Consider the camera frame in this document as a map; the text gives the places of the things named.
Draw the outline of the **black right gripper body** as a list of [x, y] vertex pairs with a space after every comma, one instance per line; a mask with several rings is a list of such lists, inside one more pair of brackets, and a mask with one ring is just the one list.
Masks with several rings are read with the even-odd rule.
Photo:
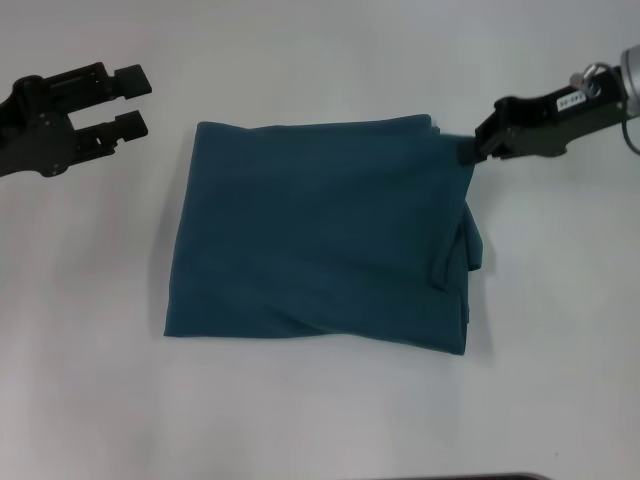
[[621, 124], [628, 119], [627, 95], [618, 69], [594, 75], [598, 94], [587, 97], [571, 86], [545, 96], [505, 97], [494, 104], [492, 156], [553, 158], [584, 136]]

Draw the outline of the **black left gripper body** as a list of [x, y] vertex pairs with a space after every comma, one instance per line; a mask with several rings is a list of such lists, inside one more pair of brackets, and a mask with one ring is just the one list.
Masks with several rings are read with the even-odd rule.
[[81, 76], [17, 80], [1, 103], [1, 175], [37, 172], [50, 178], [83, 162], [78, 135], [69, 119], [68, 98]]

